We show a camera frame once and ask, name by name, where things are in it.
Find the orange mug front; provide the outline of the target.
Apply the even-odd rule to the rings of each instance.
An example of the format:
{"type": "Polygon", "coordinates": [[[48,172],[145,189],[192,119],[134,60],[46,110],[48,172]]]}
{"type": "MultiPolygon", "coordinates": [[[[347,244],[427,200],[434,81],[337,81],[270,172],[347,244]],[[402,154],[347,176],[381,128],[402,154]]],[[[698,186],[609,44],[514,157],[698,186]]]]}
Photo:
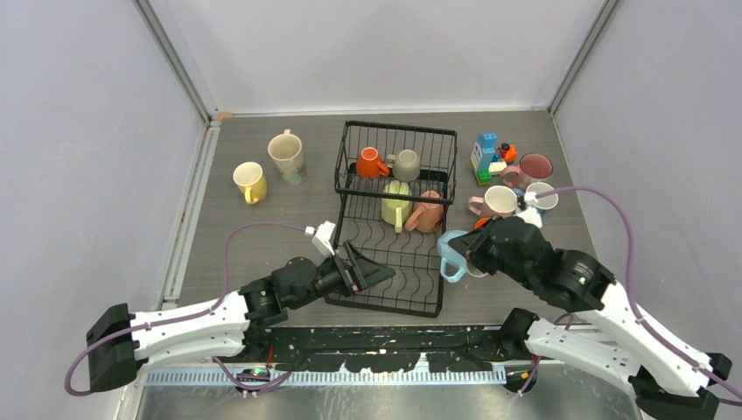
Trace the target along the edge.
{"type": "Polygon", "coordinates": [[[478,221],[473,225],[474,229],[482,228],[485,224],[487,224],[492,219],[491,216],[483,217],[478,219],[478,221]]]}

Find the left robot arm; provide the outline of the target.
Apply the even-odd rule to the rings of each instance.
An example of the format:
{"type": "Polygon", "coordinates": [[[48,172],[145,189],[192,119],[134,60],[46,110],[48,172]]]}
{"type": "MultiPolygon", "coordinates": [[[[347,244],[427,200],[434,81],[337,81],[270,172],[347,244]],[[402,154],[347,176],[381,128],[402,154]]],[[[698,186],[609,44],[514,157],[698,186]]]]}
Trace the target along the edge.
{"type": "Polygon", "coordinates": [[[257,330],[329,294],[353,295],[395,276],[393,268],[363,255],[351,242],[343,248],[343,256],[330,255],[321,264],[292,258],[222,299],[152,312],[110,306],[86,335],[91,392],[118,389],[153,368],[196,359],[239,354],[245,361],[260,361],[269,341],[257,330]]]}

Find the salmon pink mug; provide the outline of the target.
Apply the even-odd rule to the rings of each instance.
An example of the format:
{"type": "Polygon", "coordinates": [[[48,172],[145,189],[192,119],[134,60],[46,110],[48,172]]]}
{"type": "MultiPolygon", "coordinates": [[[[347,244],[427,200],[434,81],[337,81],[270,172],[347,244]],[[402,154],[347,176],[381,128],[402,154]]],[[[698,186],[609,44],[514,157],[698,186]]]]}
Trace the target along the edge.
{"type": "Polygon", "coordinates": [[[422,233],[433,233],[441,225],[444,215],[442,204],[420,201],[404,224],[407,231],[417,230],[422,233]]]}

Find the pink faceted mug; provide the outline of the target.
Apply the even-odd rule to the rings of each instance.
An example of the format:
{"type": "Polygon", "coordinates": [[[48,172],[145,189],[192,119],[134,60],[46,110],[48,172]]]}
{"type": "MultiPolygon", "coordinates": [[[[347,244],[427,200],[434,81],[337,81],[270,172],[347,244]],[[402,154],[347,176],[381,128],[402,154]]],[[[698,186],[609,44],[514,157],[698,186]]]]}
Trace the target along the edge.
{"type": "Polygon", "coordinates": [[[480,218],[509,217],[515,214],[517,207],[516,193],[504,185],[491,186],[482,197],[472,196],[468,200],[468,209],[480,218]]]}

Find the orange mug on shelf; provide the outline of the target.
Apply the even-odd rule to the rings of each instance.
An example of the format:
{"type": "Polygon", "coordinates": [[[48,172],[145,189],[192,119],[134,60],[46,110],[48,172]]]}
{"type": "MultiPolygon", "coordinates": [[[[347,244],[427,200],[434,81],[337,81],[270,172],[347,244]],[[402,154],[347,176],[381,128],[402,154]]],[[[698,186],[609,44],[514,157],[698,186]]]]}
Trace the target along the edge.
{"type": "Polygon", "coordinates": [[[356,162],[356,173],[364,179],[387,177],[390,169],[384,164],[379,151],[366,147],[360,151],[356,162]]]}

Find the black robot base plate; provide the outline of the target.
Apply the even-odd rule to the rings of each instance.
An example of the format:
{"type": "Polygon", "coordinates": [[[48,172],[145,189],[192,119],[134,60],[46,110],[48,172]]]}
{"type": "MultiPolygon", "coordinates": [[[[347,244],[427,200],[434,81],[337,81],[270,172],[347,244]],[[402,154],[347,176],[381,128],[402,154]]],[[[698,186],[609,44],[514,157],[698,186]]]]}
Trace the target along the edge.
{"type": "Polygon", "coordinates": [[[478,372],[491,362],[535,357],[497,328],[475,325],[251,328],[246,348],[223,362],[270,361],[290,372],[409,372],[427,360],[434,373],[478,372]]]}

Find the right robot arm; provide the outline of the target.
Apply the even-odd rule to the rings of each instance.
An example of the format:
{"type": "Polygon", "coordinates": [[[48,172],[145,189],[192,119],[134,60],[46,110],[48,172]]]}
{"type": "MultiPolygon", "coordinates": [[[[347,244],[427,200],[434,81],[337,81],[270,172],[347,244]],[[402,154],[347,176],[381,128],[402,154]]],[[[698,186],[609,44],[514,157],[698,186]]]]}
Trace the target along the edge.
{"type": "Polygon", "coordinates": [[[712,419],[720,399],[710,391],[732,362],[678,339],[640,307],[632,307],[613,273],[578,250],[553,248],[541,230],[518,217],[489,220],[470,232],[449,231],[437,242],[440,272],[504,274],[548,305],[608,334],[613,345],[587,339],[531,311],[514,308],[500,328],[498,348],[562,361],[611,383],[654,419],[712,419]]]}

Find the orange mug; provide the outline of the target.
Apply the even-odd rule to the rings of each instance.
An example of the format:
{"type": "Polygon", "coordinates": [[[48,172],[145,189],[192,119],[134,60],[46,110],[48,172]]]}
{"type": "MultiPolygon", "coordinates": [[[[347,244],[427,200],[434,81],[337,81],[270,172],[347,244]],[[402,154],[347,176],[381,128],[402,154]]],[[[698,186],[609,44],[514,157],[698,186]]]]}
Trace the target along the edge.
{"type": "Polygon", "coordinates": [[[360,151],[356,162],[356,173],[364,179],[387,177],[390,169],[384,164],[379,151],[366,147],[360,151]]]}
{"type": "Polygon", "coordinates": [[[474,229],[482,228],[485,224],[487,224],[492,219],[491,216],[483,217],[478,219],[478,221],[473,225],[474,229]]]}

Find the toy block building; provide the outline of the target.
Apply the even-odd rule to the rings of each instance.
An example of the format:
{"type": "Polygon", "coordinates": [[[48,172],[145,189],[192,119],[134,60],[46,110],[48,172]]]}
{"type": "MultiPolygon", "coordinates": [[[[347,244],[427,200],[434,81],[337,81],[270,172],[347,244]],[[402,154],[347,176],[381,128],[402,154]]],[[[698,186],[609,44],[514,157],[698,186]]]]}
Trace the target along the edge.
{"type": "Polygon", "coordinates": [[[488,186],[500,175],[508,163],[496,147],[495,133],[478,134],[470,156],[472,173],[478,186],[488,186]]]}

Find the cream floral tall mug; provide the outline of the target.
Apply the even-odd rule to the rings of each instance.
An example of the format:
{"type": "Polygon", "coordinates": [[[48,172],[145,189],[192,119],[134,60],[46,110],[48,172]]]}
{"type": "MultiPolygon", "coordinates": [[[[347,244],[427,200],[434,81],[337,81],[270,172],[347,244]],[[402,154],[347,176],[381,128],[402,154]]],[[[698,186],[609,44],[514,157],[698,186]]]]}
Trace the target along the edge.
{"type": "Polygon", "coordinates": [[[297,186],[305,180],[303,144],[290,129],[285,129],[282,134],[274,136],[268,143],[267,151],[284,182],[290,186],[297,186]]]}

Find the yellow mug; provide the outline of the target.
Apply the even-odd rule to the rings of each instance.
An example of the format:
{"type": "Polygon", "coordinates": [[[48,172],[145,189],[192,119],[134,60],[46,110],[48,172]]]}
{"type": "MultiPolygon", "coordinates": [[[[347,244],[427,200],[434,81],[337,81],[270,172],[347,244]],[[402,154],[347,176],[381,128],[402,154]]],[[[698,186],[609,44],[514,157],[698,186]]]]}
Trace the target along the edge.
{"type": "Polygon", "coordinates": [[[257,162],[239,164],[234,169],[233,181],[249,205],[264,200],[268,195],[268,182],[262,166],[257,162]]]}

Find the light green mug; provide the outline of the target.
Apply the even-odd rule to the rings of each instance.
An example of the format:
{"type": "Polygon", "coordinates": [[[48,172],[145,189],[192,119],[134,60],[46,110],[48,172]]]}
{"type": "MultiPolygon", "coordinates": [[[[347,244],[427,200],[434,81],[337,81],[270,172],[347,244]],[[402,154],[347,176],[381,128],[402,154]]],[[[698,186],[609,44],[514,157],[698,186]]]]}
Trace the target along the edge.
{"type": "Polygon", "coordinates": [[[381,200],[381,219],[392,225],[396,233],[401,233],[412,213],[412,202],[405,199],[411,196],[410,186],[406,182],[393,180],[384,187],[383,192],[392,194],[393,198],[381,200]]]}

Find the light blue mug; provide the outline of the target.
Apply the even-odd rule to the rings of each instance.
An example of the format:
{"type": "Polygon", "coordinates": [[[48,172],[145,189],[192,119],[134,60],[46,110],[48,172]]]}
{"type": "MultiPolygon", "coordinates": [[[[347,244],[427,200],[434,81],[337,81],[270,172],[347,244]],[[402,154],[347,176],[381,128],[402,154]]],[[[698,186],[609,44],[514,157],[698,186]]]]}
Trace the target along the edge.
{"type": "Polygon", "coordinates": [[[449,230],[437,239],[437,252],[440,257],[439,272],[440,276],[448,283],[456,283],[466,275],[475,278],[487,276],[487,273],[483,273],[471,266],[467,260],[451,246],[451,240],[466,234],[467,231],[464,230],[449,230]]]}

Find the pink round mug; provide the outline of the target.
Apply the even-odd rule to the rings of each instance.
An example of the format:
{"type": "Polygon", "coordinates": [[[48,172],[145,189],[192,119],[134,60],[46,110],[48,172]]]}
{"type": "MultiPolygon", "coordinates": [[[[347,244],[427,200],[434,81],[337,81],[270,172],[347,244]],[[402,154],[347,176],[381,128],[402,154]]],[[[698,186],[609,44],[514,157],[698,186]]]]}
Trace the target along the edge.
{"type": "Polygon", "coordinates": [[[552,161],[540,153],[524,155],[518,164],[509,165],[500,173],[503,185],[525,189],[534,182],[547,179],[553,173],[552,161]]]}

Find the toy figure orange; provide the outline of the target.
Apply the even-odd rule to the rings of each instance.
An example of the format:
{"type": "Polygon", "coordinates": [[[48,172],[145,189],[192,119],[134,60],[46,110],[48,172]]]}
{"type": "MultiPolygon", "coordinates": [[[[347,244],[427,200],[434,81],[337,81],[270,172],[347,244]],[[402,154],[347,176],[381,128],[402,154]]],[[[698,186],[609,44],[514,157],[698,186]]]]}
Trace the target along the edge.
{"type": "Polygon", "coordinates": [[[502,143],[500,145],[500,158],[507,165],[512,165],[517,159],[518,151],[514,144],[502,143]]]}

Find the grey mug on shelf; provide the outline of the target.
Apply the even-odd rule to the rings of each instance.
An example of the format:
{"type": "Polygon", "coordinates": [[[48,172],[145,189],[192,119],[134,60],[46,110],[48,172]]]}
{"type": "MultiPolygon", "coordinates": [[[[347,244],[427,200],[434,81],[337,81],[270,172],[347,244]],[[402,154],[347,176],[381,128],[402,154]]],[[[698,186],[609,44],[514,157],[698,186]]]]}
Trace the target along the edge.
{"type": "Polygon", "coordinates": [[[401,150],[396,154],[388,154],[385,164],[391,170],[392,175],[402,182],[410,182],[420,176],[421,160],[414,150],[401,150]]]}

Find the blue mug front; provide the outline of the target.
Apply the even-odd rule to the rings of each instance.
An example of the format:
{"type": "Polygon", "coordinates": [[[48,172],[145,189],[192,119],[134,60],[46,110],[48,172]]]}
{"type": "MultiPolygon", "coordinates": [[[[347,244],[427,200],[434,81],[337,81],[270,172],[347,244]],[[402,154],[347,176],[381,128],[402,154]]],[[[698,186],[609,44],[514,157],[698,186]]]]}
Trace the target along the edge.
{"type": "Polygon", "coordinates": [[[513,191],[517,197],[517,206],[515,211],[517,213],[520,213],[526,211],[527,209],[534,208],[539,214],[546,214],[557,206],[559,201],[559,196],[557,193],[552,193],[541,198],[536,198],[533,202],[526,201],[526,195],[529,193],[538,195],[541,193],[548,193],[553,190],[553,186],[544,182],[534,182],[527,187],[514,188],[513,191]]]}

